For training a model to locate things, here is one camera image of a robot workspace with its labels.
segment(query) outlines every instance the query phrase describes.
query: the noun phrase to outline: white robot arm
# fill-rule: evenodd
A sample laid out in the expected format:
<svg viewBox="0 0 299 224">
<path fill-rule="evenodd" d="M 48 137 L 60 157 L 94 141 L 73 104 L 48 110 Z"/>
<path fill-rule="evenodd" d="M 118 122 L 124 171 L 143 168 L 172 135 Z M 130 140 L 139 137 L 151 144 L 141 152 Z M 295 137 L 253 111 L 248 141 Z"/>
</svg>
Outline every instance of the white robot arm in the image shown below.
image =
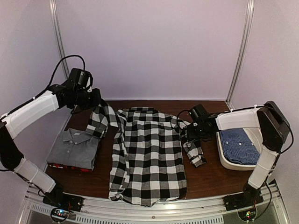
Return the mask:
<svg viewBox="0 0 299 224">
<path fill-rule="evenodd" d="M 18 176 L 37 186 L 52 204 L 64 204 L 63 187 L 27 160 L 18 150 L 14 138 L 26 127 L 44 115 L 64 106 L 77 105 L 86 110 L 100 103 L 99 89 L 91 88 L 92 75 L 85 70 L 72 69 L 67 81 L 47 87 L 40 96 L 33 98 L 0 118 L 0 161 Z"/>
<path fill-rule="evenodd" d="M 190 138 L 210 139 L 215 132 L 232 128 L 259 128 L 263 139 L 262 153 L 243 193 L 224 198 L 227 210 L 240 209 L 262 202 L 260 188 L 274 170 L 286 138 L 291 132 L 290 124 L 273 101 L 252 108 L 224 113 L 207 113 L 202 105 L 189 110 L 193 124 L 187 127 Z"/>
</svg>

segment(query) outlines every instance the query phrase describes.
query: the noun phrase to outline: white backdrop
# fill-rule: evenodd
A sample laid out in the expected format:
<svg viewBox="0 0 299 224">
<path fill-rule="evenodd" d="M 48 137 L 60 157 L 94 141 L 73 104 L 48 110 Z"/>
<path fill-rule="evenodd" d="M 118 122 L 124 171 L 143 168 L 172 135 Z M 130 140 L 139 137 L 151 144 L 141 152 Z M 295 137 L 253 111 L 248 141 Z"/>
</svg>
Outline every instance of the white backdrop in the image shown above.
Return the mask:
<svg viewBox="0 0 299 224">
<path fill-rule="evenodd" d="M 298 15 L 297 0 L 255 1 L 249 43 L 232 98 L 235 108 L 274 100 L 291 124 L 295 143 L 280 157 L 274 176 L 292 224 L 298 223 L 299 208 Z"/>
<path fill-rule="evenodd" d="M 0 1 L 0 115 L 38 94 L 59 61 L 49 0 Z M 62 83 L 59 69 L 54 83 Z M 44 169 L 52 144 L 70 111 L 61 109 L 26 128 L 15 139 L 19 150 Z M 28 185 L 0 172 L 0 224 L 14 224 Z"/>
<path fill-rule="evenodd" d="M 226 99 L 246 6 L 244 0 L 57 1 L 65 52 L 84 57 L 104 99 Z"/>
</svg>

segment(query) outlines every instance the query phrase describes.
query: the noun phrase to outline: white tray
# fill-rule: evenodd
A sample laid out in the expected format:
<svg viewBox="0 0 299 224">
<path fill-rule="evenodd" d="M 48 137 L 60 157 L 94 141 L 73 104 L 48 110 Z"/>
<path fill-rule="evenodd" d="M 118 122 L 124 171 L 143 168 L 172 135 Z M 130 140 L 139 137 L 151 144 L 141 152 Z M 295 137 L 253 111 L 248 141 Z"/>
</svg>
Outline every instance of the white tray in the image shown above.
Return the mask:
<svg viewBox="0 0 299 224">
<path fill-rule="evenodd" d="M 248 135 L 249 139 L 252 141 L 258 152 L 261 154 L 262 153 L 262 142 L 263 142 L 263 137 L 262 133 L 259 128 L 244 128 L 245 133 Z M 235 164 L 230 161 L 228 161 L 223 154 L 223 149 L 221 145 L 221 140 L 220 140 L 220 134 L 219 132 L 216 133 L 216 138 L 217 138 L 217 145 L 218 145 L 218 151 L 219 151 L 219 157 L 220 157 L 220 162 L 221 164 L 226 168 L 226 169 L 232 169 L 232 170 L 254 170 L 256 167 L 255 165 L 241 165 L 241 164 Z"/>
</svg>

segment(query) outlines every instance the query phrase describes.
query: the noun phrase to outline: blue polka dot fabric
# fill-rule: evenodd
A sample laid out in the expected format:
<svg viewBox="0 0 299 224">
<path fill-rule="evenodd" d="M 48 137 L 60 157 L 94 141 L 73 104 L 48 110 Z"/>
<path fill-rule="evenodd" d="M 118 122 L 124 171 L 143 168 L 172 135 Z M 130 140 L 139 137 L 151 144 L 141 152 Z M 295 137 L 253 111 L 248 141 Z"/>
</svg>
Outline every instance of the blue polka dot fabric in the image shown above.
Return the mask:
<svg viewBox="0 0 299 224">
<path fill-rule="evenodd" d="M 260 154 L 243 128 L 220 132 L 224 157 L 235 164 L 256 165 Z"/>
</svg>

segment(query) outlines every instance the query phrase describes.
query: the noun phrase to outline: gray shirt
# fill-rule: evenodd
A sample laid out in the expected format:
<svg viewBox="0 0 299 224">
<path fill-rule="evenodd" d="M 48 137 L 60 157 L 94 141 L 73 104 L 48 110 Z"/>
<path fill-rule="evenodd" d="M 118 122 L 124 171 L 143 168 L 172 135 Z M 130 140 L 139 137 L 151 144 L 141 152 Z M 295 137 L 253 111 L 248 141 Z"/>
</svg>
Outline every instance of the gray shirt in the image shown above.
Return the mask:
<svg viewBox="0 0 299 224">
<path fill-rule="evenodd" d="M 98 143 L 97 137 L 70 128 L 58 135 L 47 163 L 93 169 Z"/>
</svg>

